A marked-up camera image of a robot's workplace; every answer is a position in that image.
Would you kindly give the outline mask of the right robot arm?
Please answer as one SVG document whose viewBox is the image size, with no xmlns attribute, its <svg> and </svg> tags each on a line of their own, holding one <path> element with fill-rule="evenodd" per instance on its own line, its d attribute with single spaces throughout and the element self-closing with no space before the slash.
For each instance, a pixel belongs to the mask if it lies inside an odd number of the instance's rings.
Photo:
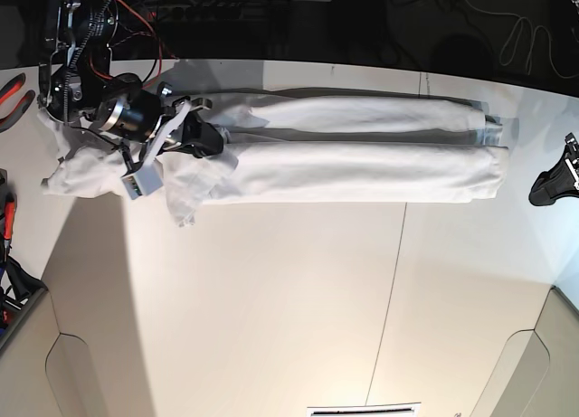
<svg viewBox="0 0 579 417">
<path fill-rule="evenodd" d="M 195 158 L 223 152 L 224 139 L 200 113 L 212 103 L 160 79 L 170 51 L 146 5 L 125 0 L 50 0 L 38 73 L 38 105 L 65 128 L 90 134 L 120 153 L 128 169 L 145 155 Z M 157 48 L 145 77 L 113 73 L 113 48 L 142 36 Z"/>
</svg>

